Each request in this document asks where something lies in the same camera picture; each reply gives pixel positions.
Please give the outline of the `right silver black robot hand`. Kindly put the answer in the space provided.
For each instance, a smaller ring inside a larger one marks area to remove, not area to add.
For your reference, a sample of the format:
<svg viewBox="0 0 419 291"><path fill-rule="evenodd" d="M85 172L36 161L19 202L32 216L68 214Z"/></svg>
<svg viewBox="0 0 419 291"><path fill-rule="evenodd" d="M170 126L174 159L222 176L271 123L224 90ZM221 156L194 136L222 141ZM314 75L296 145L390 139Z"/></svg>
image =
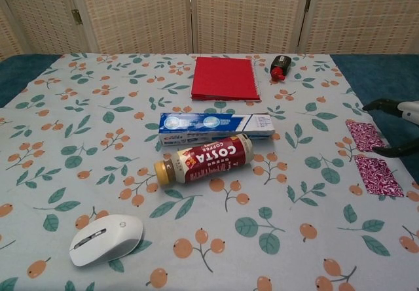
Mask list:
<svg viewBox="0 0 419 291"><path fill-rule="evenodd" d="M380 110L418 125L418 101L377 99L363 107L364 111ZM399 158L418 153L418 139L397 147L372 147L372 151L387 158Z"/></svg>

